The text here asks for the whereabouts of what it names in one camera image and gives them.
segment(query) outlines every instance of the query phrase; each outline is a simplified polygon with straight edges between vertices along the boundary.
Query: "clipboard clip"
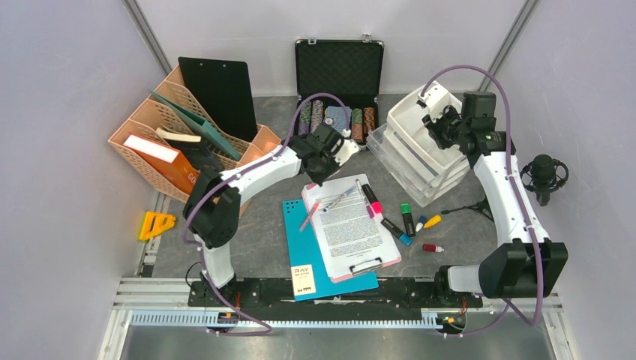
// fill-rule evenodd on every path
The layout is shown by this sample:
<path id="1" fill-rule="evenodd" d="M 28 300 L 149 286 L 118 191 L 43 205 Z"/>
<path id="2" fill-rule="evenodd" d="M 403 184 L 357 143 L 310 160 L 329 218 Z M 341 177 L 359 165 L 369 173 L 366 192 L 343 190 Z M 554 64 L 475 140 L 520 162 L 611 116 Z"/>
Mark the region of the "clipboard clip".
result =
<path id="1" fill-rule="evenodd" d="M 365 272 L 372 272 L 373 270 L 377 270 L 382 268 L 382 258 L 377 257 L 372 260 L 368 260 L 365 262 L 360 262 L 358 265 L 351 265 L 349 267 L 349 271 L 352 276 L 357 276 L 360 274 L 364 274 Z"/>

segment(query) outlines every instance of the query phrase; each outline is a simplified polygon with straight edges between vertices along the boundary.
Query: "black marker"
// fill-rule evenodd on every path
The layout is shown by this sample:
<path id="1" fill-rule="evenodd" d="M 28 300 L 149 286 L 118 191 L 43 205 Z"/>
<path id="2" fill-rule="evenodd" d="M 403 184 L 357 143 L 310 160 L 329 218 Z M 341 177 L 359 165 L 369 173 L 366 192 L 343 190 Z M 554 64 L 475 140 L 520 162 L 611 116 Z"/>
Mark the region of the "black marker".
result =
<path id="1" fill-rule="evenodd" d="M 402 232 L 402 230 L 400 230 L 399 227 L 395 226 L 394 223 L 392 223 L 389 219 L 384 218 L 382 219 L 382 221 L 380 221 L 380 223 L 393 235 L 395 236 L 398 240 L 400 240 L 403 244 L 405 244 L 406 246 L 411 245 L 411 243 L 413 242 L 413 240 L 404 232 Z"/>
<path id="2" fill-rule="evenodd" d="M 413 223 L 413 215 L 411 214 L 411 205 L 408 202 L 400 205 L 402 208 L 402 219 L 404 220 L 404 229 L 408 236 L 416 235 L 416 225 Z"/>

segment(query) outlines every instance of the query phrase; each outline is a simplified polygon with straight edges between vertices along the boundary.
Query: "black clipboard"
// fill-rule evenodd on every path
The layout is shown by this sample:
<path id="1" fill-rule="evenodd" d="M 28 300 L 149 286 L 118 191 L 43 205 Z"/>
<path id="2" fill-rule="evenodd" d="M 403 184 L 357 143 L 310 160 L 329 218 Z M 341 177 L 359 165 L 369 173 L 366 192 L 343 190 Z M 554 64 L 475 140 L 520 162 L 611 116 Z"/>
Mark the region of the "black clipboard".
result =
<path id="1" fill-rule="evenodd" d="M 218 127 L 251 143 L 258 133 L 248 64 L 208 58 L 178 58 L 185 87 Z"/>

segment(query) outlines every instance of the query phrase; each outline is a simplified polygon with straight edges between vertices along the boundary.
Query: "green folder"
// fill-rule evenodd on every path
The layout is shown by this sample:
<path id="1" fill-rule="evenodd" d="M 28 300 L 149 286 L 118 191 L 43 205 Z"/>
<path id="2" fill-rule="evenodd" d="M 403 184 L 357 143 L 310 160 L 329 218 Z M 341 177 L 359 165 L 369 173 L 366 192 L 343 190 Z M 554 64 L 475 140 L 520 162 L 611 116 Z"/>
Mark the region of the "green folder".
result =
<path id="1" fill-rule="evenodd" d="M 192 131 L 208 140 L 214 146 L 219 148 L 221 151 L 228 154 L 232 159 L 238 161 L 241 160 L 241 154 L 232 145 L 230 145 L 227 140 L 215 129 L 212 124 L 210 124 L 207 120 L 202 118 L 201 116 L 191 112 L 188 109 L 185 109 L 176 103 L 166 99 L 165 97 L 157 94 L 154 91 L 150 91 L 152 96 L 154 96 L 157 100 L 159 100 L 163 105 L 169 107 L 172 111 L 177 114 L 177 116 L 190 128 Z"/>

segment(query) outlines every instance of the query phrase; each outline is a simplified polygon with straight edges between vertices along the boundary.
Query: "teal folder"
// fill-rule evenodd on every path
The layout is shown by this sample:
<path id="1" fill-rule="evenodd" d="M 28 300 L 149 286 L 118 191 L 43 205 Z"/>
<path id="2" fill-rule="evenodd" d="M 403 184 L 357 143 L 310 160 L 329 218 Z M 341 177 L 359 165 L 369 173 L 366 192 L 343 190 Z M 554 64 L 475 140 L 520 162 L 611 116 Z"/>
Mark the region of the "teal folder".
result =
<path id="1" fill-rule="evenodd" d="M 208 140 L 210 143 L 213 143 L 214 146 L 219 148 L 221 151 L 228 154 L 232 159 L 238 161 L 241 160 L 241 154 L 229 143 L 225 138 L 215 129 L 212 124 L 210 124 L 207 120 L 202 118 L 201 116 L 191 112 L 188 109 L 185 109 L 176 103 L 166 99 L 165 97 L 157 94 L 154 91 L 150 91 L 152 96 L 159 100 L 160 103 L 169 107 L 172 111 L 177 114 L 177 116 L 197 135 L 200 135 L 204 139 Z"/>
<path id="2" fill-rule="evenodd" d="M 375 271 L 339 283 L 332 283 L 332 279 L 327 275 L 323 255 L 320 253 L 320 246 L 311 223 L 302 232 L 299 231 L 306 217 L 307 209 L 302 199 L 283 201 L 283 219 L 287 234 L 289 263 L 291 266 L 311 265 L 313 282 L 316 284 L 316 292 L 294 296 L 294 299 L 301 301 L 376 289 L 378 282 Z"/>

